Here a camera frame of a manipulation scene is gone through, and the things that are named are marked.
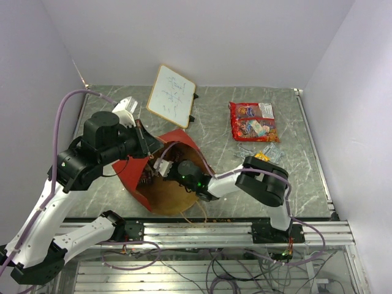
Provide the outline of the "red cookie snack bag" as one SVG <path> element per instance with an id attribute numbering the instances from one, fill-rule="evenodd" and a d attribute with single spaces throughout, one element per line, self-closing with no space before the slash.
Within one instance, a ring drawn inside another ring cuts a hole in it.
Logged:
<path id="1" fill-rule="evenodd" d="M 228 107 L 234 140 L 280 142 L 271 103 L 230 102 Z"/>

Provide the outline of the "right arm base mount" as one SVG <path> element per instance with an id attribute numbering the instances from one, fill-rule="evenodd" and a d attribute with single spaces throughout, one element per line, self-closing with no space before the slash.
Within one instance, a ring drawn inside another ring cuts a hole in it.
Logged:
<path id="1" fill-rule="evenodd" d="M 254 222 L 251 225 L 249 234 L 254 244 L 288 244 L 290 241 L 296 244 L 305 242 L 303 226 L 292 222 L 286 231 L 281 231 L 272 228 L 268 220 L 262 219 L 260 222 Z"/>

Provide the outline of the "silver foil snack packet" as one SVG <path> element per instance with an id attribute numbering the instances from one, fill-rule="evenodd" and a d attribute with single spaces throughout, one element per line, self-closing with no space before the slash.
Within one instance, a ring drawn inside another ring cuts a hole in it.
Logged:
<path id="1" fill-rule="evenodd" d="M 281 151 L 273 142 L 263 149 L 263 154 L 269 158 L 269 161 L 274 164 L 279 164 L 279 161 L 285 153 Z"/>

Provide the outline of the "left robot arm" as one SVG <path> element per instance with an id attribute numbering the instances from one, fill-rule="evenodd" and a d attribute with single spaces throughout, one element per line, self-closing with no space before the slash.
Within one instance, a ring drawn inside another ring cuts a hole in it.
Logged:
<path id="1" fill-rule="evenodd" d="M 12 267 L 20 285 L 44 285 L 76 255 L 101 242 L 118 243 L 126 222 L 111 210 L 70 233 L 57 232 L 83 191 L 118 160 L 148 159 L 163 143 L 138 119 L 131 122 L 109 111 L 87 119 L 83 133 L 57 155 L 34 210 L 11 242 L 1 246 L 1 267 Z"/>

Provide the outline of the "brown M&M packet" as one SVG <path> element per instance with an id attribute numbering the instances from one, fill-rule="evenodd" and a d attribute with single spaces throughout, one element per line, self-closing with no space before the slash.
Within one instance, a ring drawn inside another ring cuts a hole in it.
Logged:
<path id="1" fill-rule="evenodd" d="M 154 174 L 154 169 L 153 169 L 153 165 L 158 158 L 165 159 L 167 161 L 172 161 L 173 162 L 172 167 L 173 167 L 174 163 L 179 162 L 179 160 L 184 155 L 184 153 L 180 150 L 179 147 L 174 147 L 174 146 L 168 148 L 168 151 L 165 151 L 165 152 L 166 153 L 163 156 L 163 158 L 161 158 L 161 155 L 158 155 L 148 161 L 148 163 L 145 165 L 145 167 L 141 173 L 140 179 L 138 180 L 139 185 L 150 186 L 153 184 L 155 178 L 161 177 L 161 176 L 156 176 Z"/>

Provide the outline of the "aluminium rail frame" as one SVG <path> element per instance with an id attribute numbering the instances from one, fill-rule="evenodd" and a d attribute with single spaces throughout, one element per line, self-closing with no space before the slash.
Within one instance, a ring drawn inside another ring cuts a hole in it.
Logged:
<path id="1" fill-rule="evenodd" d="M 134 119 L 140 119 L 148 132 L 159 138 L 177 129 L 185 131 L 213 169 L 208 175 L 219 175 L 244 162 L 234 155 L 238 143 L 255 154 L 271 143 L 234 140 L 229 103 L 271 103 L 280 140 L 274 144 L 285 153 L 275 165 L 288 173 L 292 190 L 287 203 L 292 223 L 303 226 L 305 242 L 254 244 L 251 225 L 262 219 L 270 222 L 268 208 L 242 191 L 211 202 L 202 200 L 207 218 L 197 205 L 183 216 L 155 215 L 124 188 L 112 163 L 81 193 L 57 235 L 111 210 L 125 222 L 142 222 L 143 241 L 122 239 L 91 246 L 46 283 L 55 293 L 369 293 L 349 224 L 333 217 L 295 90 L 199 87 L 186 129 L 147 109 L 151 90 L 94 87 L 88 91 L 79 136 L 94 113 L 112 112 L 131 96 L 138 102 Z"/>

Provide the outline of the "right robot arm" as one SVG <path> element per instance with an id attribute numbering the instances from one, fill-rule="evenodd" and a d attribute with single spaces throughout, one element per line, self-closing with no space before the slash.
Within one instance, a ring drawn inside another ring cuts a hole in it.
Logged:
<path id="1" fill-rule="evenodd" d="M 231 171 L 208 175 L 191 160 L 172 164 L 167 181 L 176 181 L 205 202 L 218 200 L 230 193 L 242 191 L 267 206 L 270 235 L 281 243 L 292 234 L 292 219 L 287 198 L 291 193 L 288 173 L 283 168 L 248 156 Z"/>

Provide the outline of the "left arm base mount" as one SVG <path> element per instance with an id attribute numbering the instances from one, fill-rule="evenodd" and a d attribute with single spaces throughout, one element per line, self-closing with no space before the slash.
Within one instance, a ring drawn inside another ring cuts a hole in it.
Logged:
<path id="1" fill-rule="evenodd" d="M 126 221 L 123 241 L 143 241 L 145 227 L 139 220 Z"/>

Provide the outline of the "yellow M&M packet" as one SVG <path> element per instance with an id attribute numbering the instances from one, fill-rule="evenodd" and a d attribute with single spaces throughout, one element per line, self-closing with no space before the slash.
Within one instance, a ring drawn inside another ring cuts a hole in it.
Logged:
<path id="1" fill-rule="evenodd" d="M 258 159 L 260 159 L 260 160 L 262 160 L 262 161 L 265 161 L 265 162 L 269 162 L 269 161 L 270 161 L 270 158 L 269 158 L 268 156 L 266 156 L 265 154 L 263 154 L 262 152 L 256 153 L 256 154 L 254 155 L 254 157 L 255 157 L 255 158 L 258 158 Z"/>

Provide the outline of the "red paper bag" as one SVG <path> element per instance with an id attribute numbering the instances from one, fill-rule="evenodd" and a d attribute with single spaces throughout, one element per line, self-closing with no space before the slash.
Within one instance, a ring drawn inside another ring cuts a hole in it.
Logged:
<path id="1" fill-rule="evenodd" d="M 144 206 L 149 212 L 158 216 L 184 215 L 186 210 L 197 205 L 202 211 L 202 216 L 207 218 L 207 213 L 202 205 L 202 200 L 190 187 L 184 187 L 177 181 L 169 181 L 167 178 L 155 178 L 150 186 L 138 184 L 141 173 L 150 159 L 165 155 L 168 148 L 179 147 L 184 153 L 183 157 L 176 162 L 184 160 L 192 161 L 200 168 L 203 174 L 212 172 L 213 169 L 206 163 L 200 148 L 191 137 L 181 129 L 177 129 L 159 137 L 164 142 L 164 147 L 155 153 L 152 158 L 119 160 L 111 165 L 115 174 L 130 192 L 134 199 Z"/>

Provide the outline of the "small whiteboard yellow frame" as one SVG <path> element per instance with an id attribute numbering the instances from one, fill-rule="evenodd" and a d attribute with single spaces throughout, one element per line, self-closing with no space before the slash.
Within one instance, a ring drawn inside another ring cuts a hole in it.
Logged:
<path id="1" fill-rule="evenodd" d="M 197 98 L 194 82 L 161 64 L 146 107 L 151 113 L 186 129 L 192 121 L 191 110 Z"/>

